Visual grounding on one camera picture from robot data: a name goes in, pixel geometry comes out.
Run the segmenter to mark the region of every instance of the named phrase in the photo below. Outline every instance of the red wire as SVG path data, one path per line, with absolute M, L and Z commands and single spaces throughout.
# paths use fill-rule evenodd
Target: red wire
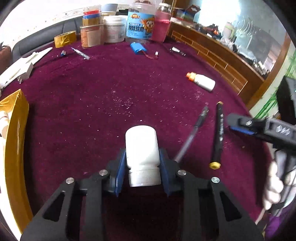
M 144 55 L 145 55 L 147 58 L 150 58 L 150 59 L 158 59 L 158 55 L 155 55 L 155 57 L 150 57 L 148 54 L 145 53 L 145 51 L 142 50 L 142 52 L 144 53 Z

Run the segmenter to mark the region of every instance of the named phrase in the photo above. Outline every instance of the white glove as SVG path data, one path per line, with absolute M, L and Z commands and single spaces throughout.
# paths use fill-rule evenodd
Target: white glove
M 270 209 L 272 204 L 278 203 L 281 199 L 280 193 L 284 188 L 284 184 L 276 176 L 276 174 L 278 172 L 278 166 L 281 166 L 281 168 L 284 167 L 286 157 L 287 155 L 284 151 L 276 151 L 276 158 L 270 163 L 263 194 L 263 206 L 265 210 Z M 287 196 L 284 207 L 288 206 L 296 195 L 296 179 L 294 179 L 295 175 L 296 170 L 293 170 L 285 176 L 285 185 L 292 185 L 292 188 L 289 195 Z

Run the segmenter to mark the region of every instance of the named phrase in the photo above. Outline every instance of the red lid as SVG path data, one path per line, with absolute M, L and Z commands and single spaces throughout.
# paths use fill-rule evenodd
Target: red lid
M 98 13 L 100 13 L 100 10 L 94 10 L 94 11 L 84 12 L 83 15 L 98 14 Z

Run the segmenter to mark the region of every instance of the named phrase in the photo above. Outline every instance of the cartoon monkey label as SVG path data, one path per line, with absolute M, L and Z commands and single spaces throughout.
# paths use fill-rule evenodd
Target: cartoon monkey label
M 126 36 L 136 39 L 149 39 L 154 27 L 154 15 L 129 12 Z

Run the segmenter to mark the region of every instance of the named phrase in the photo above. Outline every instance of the wooden shelf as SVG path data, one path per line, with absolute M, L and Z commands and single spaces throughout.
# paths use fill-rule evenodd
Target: wooden shelf
M 197 55 L 217 70 L 232 86 L 245 104 L 264 82 L 264 79 L 237 54 L 193 28 L 172 22 L 168 36 L 193 47 Z

